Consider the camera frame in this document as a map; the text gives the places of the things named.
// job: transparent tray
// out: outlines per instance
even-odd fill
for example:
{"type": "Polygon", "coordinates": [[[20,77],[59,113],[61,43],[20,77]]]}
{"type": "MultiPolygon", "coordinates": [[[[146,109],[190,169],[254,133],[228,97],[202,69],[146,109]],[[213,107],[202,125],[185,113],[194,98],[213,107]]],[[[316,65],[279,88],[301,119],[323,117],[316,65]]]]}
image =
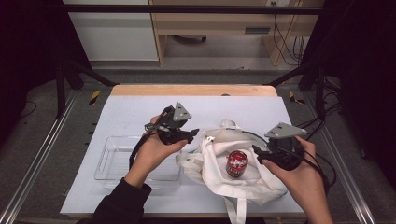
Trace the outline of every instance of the transparent tray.
{"type": "MultiPolygon", "coordinates": [[[[114,189],[128,173],[129,157],[140,136],[112,136],[106,140],[102,156],[95,172],[95,179],[104,184],[105,189],[114,189]]],[[[179,187],[180,168],[174,153],[152,171],[145,183],[153,191],[176,190],[179,187]]]]}

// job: tote bag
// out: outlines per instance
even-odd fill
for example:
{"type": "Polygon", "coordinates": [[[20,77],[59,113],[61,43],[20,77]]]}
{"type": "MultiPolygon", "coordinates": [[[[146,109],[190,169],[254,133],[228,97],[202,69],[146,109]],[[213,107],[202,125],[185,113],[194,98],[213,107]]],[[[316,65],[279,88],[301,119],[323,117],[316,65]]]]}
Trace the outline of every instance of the tote bag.
{"type": "Polygon", "coordinates": [[[200,146],[192,153],[177,156],[186,176],[206,185],[224,198],[232,224],[245,223],[247,203],[263,205],[287,193],[285,185],[257,160],[252,145],[266,148],[254,133],[244,132],[233,121],[224,120],[221,128],[203,133],[200,146]],[[228,155],[240,150],[247,155],[248,165],[242,176],[234,178],[226,172],[228,155]],[[236,199],[236,209],[232,198],[236,199]]]}

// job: black sleeve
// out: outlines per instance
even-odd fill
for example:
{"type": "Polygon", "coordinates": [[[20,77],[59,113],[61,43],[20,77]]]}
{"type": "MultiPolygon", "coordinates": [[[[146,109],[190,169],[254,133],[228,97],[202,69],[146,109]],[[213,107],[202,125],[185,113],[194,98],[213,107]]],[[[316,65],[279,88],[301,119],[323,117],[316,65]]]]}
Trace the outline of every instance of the black sleeve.
{"type": "Polygon", "coordinates": [[[143,216],[143,205],[150,193],[149,185],[144,184],[142,189],[139,189],[122,179],[111,194],[99,203],[92,220],[81,220],[78,224],[138,223],[143,216]]]}

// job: person's right hand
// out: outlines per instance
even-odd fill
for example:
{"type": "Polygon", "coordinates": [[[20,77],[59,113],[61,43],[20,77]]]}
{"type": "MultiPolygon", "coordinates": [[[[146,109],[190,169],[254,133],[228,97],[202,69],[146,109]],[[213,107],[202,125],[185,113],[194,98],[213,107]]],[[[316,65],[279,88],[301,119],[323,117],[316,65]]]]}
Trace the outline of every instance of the person's right hand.
{"type": "MultiPolygon", "coordinates": [[[[298,136],[296,138],[306,152],[316,156],[314,144],[298,136]]],[[[316,164],[309,155],[305,154],[305,158],[316,164]]],[[[309,223],[332,223],[322,178],[311,165],[302,161],[296,169],[286,171],[268,160],[262,160],[262,164],[285,184],[293,199],[303,208],[309,223]]]]}

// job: red can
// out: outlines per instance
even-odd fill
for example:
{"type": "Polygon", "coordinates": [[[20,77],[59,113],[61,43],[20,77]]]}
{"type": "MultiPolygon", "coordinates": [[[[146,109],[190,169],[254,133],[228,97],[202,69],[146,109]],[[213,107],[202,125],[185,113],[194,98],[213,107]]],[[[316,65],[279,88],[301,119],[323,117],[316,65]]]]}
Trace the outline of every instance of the red can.
{"type": "Polygon", "coordinates": [[[248,166],[248,156],[239,150],[232,151],[227,158],[225,170],[232,177],[241,176],[248,166]]]}

